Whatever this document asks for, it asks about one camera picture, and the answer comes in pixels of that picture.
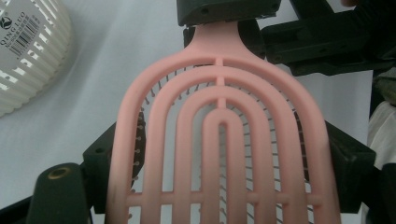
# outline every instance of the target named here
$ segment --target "white plastic basket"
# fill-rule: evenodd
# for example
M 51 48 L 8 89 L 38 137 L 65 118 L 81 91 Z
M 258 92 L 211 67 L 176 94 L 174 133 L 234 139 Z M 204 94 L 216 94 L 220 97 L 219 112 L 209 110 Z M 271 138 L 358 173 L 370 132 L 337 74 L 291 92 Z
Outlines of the white plastic basket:
M 60 0 L 0 0 L 0 117 L 59 73 L 72 40 Z

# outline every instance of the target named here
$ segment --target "product label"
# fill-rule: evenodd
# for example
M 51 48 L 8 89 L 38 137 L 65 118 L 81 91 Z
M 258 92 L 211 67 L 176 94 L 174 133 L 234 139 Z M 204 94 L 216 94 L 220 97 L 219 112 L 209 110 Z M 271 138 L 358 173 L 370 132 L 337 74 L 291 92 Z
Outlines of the product label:
M 39 38 L 45 21 L 30 0 L 10 0 L 0 15 L 0 70 L 15 68 Z

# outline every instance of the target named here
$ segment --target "brand logo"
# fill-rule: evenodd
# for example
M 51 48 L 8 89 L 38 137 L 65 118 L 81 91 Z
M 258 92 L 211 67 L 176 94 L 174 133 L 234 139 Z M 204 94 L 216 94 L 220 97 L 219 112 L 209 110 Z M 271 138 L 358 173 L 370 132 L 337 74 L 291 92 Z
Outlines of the brand logo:
M 11 28 L 12 25 L 12 20 L 9 17 L 3 17 L 0 20 L 0 26 L 1 28 L 8 30 L 9 28 Z

